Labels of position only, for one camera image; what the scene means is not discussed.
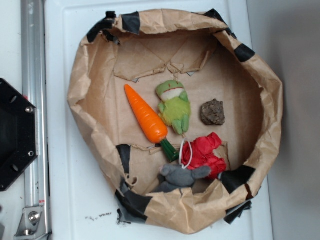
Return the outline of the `black hexagonal robot base plate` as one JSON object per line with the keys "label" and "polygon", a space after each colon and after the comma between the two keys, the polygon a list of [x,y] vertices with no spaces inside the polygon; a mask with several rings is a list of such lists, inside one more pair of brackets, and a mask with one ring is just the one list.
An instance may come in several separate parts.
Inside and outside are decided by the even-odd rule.
{"label": "black hexagonal robot base plate", "polygon": [[38,156],[37,108],[0,80],[0,191],[7,191]]}

